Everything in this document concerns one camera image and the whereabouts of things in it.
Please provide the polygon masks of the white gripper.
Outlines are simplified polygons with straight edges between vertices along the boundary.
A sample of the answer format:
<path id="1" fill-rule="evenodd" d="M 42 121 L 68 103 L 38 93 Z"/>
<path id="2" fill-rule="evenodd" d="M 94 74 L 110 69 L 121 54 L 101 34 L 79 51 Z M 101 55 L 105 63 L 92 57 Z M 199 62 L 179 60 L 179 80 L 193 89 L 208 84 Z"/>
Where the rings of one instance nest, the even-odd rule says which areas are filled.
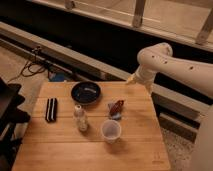
<path id="1" fill-rule="evenodd" d="M 154 82 L 154 72 L 146 67 L 139 66 L 137 70 L 131 74 L 126 80 L 127 85 L 142 84 L 149 93 L 152 92 L 152 84 Z"/>

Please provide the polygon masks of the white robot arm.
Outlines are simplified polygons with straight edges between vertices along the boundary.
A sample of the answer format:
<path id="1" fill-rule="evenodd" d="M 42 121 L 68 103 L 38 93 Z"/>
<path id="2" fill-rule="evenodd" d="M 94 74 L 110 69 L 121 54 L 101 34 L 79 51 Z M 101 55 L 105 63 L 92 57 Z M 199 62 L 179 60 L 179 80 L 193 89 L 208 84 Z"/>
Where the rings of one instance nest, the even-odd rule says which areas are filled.
<path id="1" fill-rule="evenodd" d="M 213 100 L 213 64 L 178 59 L 168 43 L 141 49 L 139 66 L 127 84 L 140 83 L 150 88 L 157 73 L 162 73 Z M 188 171 L 213 171 L 213 104 L 201 122 Z"/>

